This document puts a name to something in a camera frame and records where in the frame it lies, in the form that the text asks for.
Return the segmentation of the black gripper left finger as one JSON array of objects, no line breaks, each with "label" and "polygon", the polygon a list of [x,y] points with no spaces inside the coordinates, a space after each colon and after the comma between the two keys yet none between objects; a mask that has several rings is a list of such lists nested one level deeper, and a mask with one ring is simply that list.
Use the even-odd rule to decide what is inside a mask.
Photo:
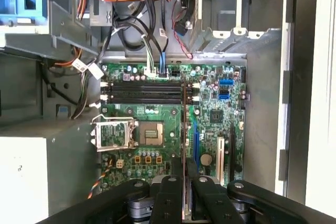
[{"label": "black gripper left finger", "polygon": [[152,183],[132,179],[60,211],[42,223],[181,223],[182,161]]}]

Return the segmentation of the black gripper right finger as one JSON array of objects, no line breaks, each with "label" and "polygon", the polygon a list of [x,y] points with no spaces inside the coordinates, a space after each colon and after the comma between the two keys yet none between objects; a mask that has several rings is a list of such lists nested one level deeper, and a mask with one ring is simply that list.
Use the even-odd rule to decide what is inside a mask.
[{"label": "black gripper right finger", "polygon": [[186,170],[196,219],[210,223],[325,223],[325,214],[244,180],[222,187],[216,178],[199,174],[194,160],[187,160]]}]

